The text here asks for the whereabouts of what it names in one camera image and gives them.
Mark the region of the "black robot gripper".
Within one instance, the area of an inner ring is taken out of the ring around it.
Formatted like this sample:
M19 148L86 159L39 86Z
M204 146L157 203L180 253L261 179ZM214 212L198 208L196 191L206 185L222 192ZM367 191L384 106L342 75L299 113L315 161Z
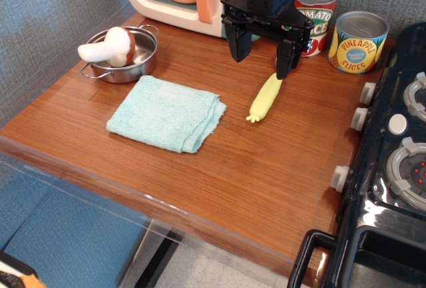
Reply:
M220 0L222 24L232 58L243 61L252 49L252 35L281 41L276 56L276 77L285 79L299 63L314 22L300 13L295 0ZM296 41L287 40L294 37Z

